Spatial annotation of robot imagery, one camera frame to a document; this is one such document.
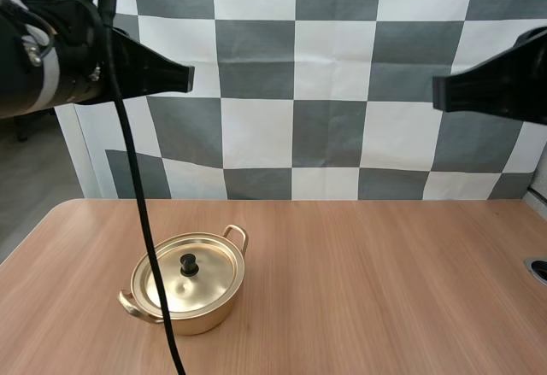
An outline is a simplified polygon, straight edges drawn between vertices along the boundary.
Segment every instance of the gold pot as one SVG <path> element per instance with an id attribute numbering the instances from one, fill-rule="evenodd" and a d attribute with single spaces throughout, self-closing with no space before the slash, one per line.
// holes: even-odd
<path id="1" fill-rule="evenodd" d="M 243 238 L 241 250 L 227 239 L 232 230 Z M 245 275 L 247 241 L 243 228 L 228 226 L 222 237 L 191 232 L 157 244 L 156 255 L 175 334 L 208 331 L 232 311 Z M 118 299 L 134 317 L 153 324 L 163 322 L 148 256 L 133 270 L 131 292 L 121 291 Z"/>

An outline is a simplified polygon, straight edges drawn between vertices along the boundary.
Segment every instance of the wooden table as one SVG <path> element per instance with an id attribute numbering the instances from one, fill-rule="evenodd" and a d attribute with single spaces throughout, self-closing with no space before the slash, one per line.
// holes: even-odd
<path id="1" fill-rule="evenodd" d="M 547 223 L 524 202 L 149 201 L 155 240 L 250 234 L 226 321 L 180 337 L 189 375 L 545 374 Z M 2 375 L 173 374 L 163 328 L 116 300 L 135 202 L 53 209 L 0 266 Z"/>

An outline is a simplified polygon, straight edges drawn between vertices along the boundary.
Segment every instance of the pot handle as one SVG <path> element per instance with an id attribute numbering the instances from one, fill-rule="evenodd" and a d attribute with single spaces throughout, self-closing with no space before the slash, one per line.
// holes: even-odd
<path id="1" fill-rule="evenodd" d="M 245 252 L 247 251 L 247 244 L 249 243 L 249 236 L 247 236 L 247 232 L 243 228 L 234 226 L 231 224 L 224 229 L 222 236 L 224 238 L 228 238 L 228 234 L 230 234 L 231 230 L 235 230 L 239 234 L 241 234 L 241 237 L 243 238 L 243 242 L 241 244 L 241 254 L 243 254 L 243 257 L 245 257 Z"/>
<path id="2" fill-rule="evenodd" d="M 137 303 L 135 302 L 135 297 L 129 291 L 120 291 L 120 294 L 118 294 L 118 301 L 120 302 L 121 306 L 133 317 L 137 317 L 142 321 L 146 321 L 151 324 L 161 324 L 161 322 L 163 322 L 163 319 L 153 317 L 152 315 L 149 315 L 148 313 L 140 309 L 140 307 L 138 307 Z"/>

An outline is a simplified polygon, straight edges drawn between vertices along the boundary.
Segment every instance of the lid knob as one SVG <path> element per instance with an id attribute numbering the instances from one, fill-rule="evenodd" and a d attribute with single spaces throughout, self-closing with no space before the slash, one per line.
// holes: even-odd
<path id="1" fill-rule="evenodd" d="M 192 253 L 184 254 L 180 257 L 180 273 L 185 277 L 192 277 L 199 271 L 196 264 L 196 256 Z"/>

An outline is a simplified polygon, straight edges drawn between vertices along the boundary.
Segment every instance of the pot lid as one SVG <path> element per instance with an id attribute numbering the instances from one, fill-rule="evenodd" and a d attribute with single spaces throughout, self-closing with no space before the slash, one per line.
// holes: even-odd
<path id="1" fill-rule="evenodd" d="M 244 277 L 241 251 L 226 238 L 208 233 L 173 237 L 156 246 L 172 318 L 189 319 L 213 311 L 237 292 Z M 145 256 L 132 277 L 135 301 L 162 316 L 156 283 Z"/>

